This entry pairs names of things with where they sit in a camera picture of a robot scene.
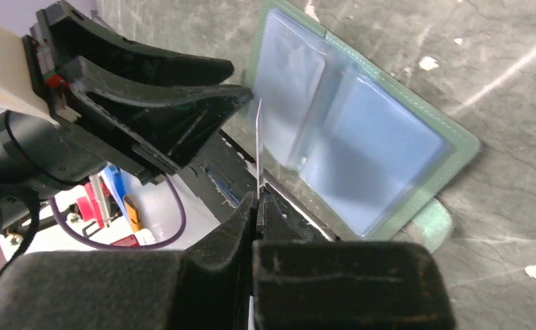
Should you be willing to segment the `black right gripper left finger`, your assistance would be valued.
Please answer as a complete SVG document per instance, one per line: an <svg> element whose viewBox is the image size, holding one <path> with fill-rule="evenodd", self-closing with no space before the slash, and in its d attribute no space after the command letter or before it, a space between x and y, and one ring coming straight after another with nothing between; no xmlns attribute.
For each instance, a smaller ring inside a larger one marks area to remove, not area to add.
<svg viewBox="0 0 536 330"><path fill-rule="evenodd" d="M186 250L37 252L0 278L0 329L247 329L255 194Z"/></svg>

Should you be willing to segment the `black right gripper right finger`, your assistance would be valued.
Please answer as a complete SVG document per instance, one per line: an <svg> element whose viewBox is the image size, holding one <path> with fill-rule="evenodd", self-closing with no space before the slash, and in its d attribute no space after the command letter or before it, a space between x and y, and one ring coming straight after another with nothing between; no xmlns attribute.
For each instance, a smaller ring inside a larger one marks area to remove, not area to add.
<svg viewBox="0 0 536 330"><path fill-rule="evenodd" d="M279 240L271 194L258 201L252 246L257 329L454 329L442 275L421 245Z"/></svg>

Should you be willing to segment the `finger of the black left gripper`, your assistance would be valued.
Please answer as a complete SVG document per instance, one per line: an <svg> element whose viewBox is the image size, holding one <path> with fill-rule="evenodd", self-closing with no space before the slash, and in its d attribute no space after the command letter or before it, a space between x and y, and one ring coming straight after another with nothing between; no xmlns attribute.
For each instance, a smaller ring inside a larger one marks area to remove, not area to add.
<svg viewBox="0 0 536 330"><path fill-rule="evenodd" d="M222 82L160 85L122 76L78 56L62 68L75 124L122 153L111 163L152 175L188 165L217 130L248 103L247 87Z"/></svg>
<svg viewBox="0 0 536 330"><path fill-rule="evenodd" d="M182 54L131 41L108 30L66 1L36 13L38 37L48 46L54 73L66 78L65 67L85 58L112 74L161 87L216 85L234 72L226 59Z"/></svg>

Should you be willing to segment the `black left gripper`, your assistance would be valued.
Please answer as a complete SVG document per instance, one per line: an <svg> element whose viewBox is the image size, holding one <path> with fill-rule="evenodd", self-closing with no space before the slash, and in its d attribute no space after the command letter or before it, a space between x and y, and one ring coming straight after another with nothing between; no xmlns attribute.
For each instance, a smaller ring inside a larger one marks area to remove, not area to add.
<svg viewBox="0 0 536 330"><path fill-rule="evenodd" d="M37 202L88 182L91 175L126 157L95 135L75 124L79 114L69 99L68 82L54 73L48 46L26 36L21 41L33 92L48 105L50 119L8 109L0 113L0 232L29 213L22 195ZM133 174L142 183L153 182L160 173Z"/></svg>

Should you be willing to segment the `green leather card holder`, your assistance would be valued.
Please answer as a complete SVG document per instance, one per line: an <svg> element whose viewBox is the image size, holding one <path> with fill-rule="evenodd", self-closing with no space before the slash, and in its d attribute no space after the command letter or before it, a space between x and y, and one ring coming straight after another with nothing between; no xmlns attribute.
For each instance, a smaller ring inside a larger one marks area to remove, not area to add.
<svg viewBox="0 0 536 330"><path fill-rule="evenodd" d="M479 140L287 1L266 1L244 83L253 91L268 12L277 8L321 37L325 68L293 148L313 200L332 211L343 240L408 239L437 250L454 222L436 195L478 154ZM255 132L259 99L247 120Z"/></svg>

